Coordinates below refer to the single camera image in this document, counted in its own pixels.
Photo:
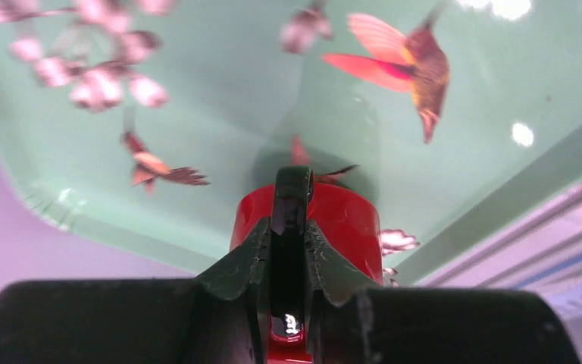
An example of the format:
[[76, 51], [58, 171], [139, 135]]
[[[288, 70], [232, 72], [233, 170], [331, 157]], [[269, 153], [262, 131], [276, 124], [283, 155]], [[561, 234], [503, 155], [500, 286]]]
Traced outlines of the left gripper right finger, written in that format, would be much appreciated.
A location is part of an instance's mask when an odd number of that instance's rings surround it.
[[368, 290], [379, 284], [327, 240], [315, 221], [304, 237], [306, 349], [313, 363], [369, 363], [374, 314]]

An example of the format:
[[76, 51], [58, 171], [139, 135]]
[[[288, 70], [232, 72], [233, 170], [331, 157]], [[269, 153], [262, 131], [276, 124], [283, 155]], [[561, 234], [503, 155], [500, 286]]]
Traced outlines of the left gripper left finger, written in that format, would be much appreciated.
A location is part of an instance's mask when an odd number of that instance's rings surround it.
[[197, 278], [192, 311], [194, 363], [265, 363], [270, 327], [270, 219]]

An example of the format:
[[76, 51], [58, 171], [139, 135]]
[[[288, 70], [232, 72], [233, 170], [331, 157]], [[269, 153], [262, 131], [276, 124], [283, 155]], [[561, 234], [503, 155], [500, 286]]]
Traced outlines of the red mug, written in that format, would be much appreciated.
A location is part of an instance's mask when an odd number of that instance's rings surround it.
[[230, 246], [235, 249], [262, 218], [270, 219], [267, 363], [313, 363], [306, 349], [304, 237], [315, 221], [329, 243], [379, 286], [379, 218], [362, 196], [317, 180], [306, 166], [281, 168], [273, 184], [238, 205]]

